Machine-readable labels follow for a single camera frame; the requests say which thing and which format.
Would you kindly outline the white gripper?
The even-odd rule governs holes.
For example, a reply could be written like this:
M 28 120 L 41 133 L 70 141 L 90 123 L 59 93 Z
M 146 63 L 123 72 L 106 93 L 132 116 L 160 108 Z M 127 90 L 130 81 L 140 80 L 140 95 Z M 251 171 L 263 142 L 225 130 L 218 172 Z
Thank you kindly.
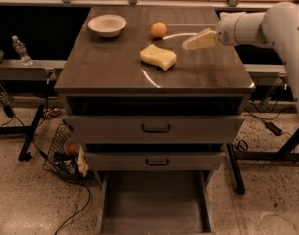
M 204 29 L 195 36 L 190 37 L 182 43 L 185 50 L 197 50 L 214 47 L 218 41 L 226 46 L 236 46 L 236 26 L 238 20 L 244 15 L 244 12 L 238 13 L 219 13 L 219 22 L 216 24 L 215 31 L 209 28 Z

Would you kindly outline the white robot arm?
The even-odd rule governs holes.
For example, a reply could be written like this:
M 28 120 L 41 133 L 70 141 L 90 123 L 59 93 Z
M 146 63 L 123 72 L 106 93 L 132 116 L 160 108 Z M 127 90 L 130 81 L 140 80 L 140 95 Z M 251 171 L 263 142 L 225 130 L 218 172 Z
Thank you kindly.
M 220 13 L 214 30 L 204 29 L 182 43 L 185 50 L 252 45 L 274 49 L 282 60 L 299 116 L 299 7 L 280 2 L 259 13 Z

